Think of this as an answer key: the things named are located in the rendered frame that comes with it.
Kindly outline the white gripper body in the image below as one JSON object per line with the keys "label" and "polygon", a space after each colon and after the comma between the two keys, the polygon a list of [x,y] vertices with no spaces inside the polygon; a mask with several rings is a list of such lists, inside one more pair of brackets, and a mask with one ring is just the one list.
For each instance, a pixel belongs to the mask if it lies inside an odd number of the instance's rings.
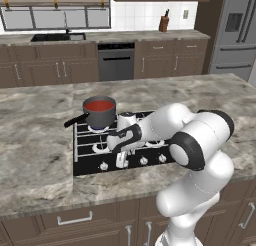
{"label": "white gripper body", "polygon": [[123,151],[117,154],[116,157],[116,167],[117,168],[126,168],[129,162],[126,160],[127,152]]}

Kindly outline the red marinara sauce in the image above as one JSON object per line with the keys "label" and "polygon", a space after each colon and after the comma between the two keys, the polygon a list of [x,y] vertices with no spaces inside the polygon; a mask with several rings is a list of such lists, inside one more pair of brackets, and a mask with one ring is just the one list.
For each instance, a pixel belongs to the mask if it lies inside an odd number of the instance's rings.
{"label": "red marinara sauce", "polygon": [[85,104],[84,108],[94,112],[106,111],[114,107],[114,104],[108,100],[95,100]]}

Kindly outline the black gas hob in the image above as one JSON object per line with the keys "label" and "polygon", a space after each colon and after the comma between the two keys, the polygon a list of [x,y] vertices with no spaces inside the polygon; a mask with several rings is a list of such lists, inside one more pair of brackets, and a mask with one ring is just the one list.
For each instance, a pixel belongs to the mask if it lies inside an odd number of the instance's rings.
{"label": "black gas hob", "polygon": [[[73,125],[73,175],[90,175],[117,171],[117,154],[113,154],[107,148],[107,136],[117,128],[117,121],[110,127],[103,130],[94,131],[85,121],[80,121]],[[165,163],[159,162],[160,154],[166,156]],[[141,165],[140,158],[144,156],[148,159],[147,165]],[[144,166],[154,166],[167,163],[174,163],[168,146],[168,140],[150,141],[138,147],[133,152],[128,153],[126,160],[129,162],[124,169],[140,168]],[[102,162],[108,164],[108,170],[100,169]]]}

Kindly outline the brown drawer front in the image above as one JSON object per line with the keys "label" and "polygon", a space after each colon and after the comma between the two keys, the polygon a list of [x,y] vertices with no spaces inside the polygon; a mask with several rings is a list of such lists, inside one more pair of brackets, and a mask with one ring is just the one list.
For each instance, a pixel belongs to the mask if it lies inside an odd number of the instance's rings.
{"label": "brown drawer front", "polygon": [[[57,216],[63,221],[79,219],[89,216],[89,211],[93,211],[91,221],[81,222],[77,224],[58,226]],[[41,236],[55,236],[61,234],[71,234],[82,231],[92,231],[113,224],[116,218],[116,211],[112,203],[88,206],[78,209],[65,210],[50,214],[42,214],[38,220],[40,221]]]}

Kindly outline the brown cupboard door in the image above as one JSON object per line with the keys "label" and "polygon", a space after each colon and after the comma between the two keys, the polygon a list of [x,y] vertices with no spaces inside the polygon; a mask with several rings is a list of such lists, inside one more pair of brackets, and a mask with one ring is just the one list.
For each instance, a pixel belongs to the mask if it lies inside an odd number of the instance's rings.
{"label": "brown cupboard door", "polygon": [[251,211],[251,207],[248,206],[249,202],[253,202],[256,207],[256,188],[242,201],[242,205],[232,226],[228,246],[256,246],[256,210],[246,229],[242,229],[238,226],[239,223],[243,223],[247,219],[247,216]]}
{"label": "brown cupboard door", "polygon": [[[24,241],[14,241],[13,246],[127,246],[127,230],[117,228],[103,233],[76,233]],[[137,246],[136,236],[131,233],[131,246]]]}
{"label": "brown cupboard door", "polygon": [[144,246],[144,243],[147,241],[148,227],[145,225],[147,221],[152,222],[150,246],[155,246],[156,240],[165,231],[168,225],[168,219],[160,216],[140,218],[138,223],[137,246]]}

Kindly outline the grey dishwasher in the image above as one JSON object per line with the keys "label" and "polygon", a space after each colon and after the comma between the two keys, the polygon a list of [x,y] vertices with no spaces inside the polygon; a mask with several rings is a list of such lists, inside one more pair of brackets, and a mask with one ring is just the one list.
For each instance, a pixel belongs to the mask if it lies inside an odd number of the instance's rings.
{"label": "grey dishwasher", "polygon": [[133,42],[99,44],[99,80],[132,80],[134,78],[134,50]]}

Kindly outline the brown cupboard run with drawers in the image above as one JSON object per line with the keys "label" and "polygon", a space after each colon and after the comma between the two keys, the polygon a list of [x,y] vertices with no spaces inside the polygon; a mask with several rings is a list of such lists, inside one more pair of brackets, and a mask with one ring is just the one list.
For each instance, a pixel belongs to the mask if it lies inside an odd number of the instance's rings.
{"label": "brown cupboard run with drawers", "polygon": [[207,39],[171,39],[135,43],[134,78],[200,75]]}

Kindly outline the brown cupboard run under sink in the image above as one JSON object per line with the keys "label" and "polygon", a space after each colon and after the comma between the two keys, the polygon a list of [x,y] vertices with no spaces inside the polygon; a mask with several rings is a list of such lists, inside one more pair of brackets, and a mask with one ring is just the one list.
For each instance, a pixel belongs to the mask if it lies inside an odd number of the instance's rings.
{"label": "brown cupboard run under sink", "polygon": [[0,45],[0,88],[98,80],[95,43]]}

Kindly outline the black sink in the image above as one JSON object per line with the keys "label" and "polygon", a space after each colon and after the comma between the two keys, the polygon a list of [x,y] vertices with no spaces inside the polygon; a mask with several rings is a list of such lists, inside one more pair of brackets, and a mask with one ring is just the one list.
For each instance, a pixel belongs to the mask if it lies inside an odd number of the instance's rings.
{"label": "black sink", "polygon": [[54,33],[54,34],[35,34],[31,42],[46,41],[81,41],[86,40],[85,33]]}

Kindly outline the brown knife block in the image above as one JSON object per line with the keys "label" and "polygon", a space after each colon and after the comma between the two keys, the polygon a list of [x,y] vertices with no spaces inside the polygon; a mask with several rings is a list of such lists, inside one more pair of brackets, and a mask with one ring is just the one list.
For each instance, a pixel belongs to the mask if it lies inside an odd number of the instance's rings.
{"label": "brown knife block", "polygon": [[166,10],[165,15],[161,17],[159,23],[159,31],[166,32],[169,23],[169,10]]}

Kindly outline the black tap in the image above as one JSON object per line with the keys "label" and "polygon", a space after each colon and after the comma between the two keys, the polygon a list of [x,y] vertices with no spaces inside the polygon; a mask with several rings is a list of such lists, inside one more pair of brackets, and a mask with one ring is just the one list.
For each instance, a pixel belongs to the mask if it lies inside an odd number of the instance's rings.
{"label": "black tap", "polygon": [[65,32],[66,34],[69,34],[71,32],[70,28],[68,27],[68,21],[67,21],[67,14],[66,12],[64,11],[63,12],[64,14],[64,27],[65,27]]}

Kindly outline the grey fridge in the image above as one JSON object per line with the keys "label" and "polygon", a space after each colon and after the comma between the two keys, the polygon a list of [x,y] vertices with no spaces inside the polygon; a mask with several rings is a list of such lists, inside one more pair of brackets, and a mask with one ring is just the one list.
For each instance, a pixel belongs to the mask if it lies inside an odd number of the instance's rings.
{"label": "grey fridge", "polygon": [[225,0],[209,66],[247,81],[256,59],[256,0]]}

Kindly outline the window with dark frame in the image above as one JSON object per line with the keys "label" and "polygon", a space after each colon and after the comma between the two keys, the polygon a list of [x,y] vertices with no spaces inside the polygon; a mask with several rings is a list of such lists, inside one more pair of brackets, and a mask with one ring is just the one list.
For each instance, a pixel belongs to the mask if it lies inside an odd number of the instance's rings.
{"label": "window with dark frame", "polygon": [[0,22],[6,31],[62,30],[64,14],[68,27],[77,29],[108,29],[110,10],[108,7],[59,6],[0,8]]}

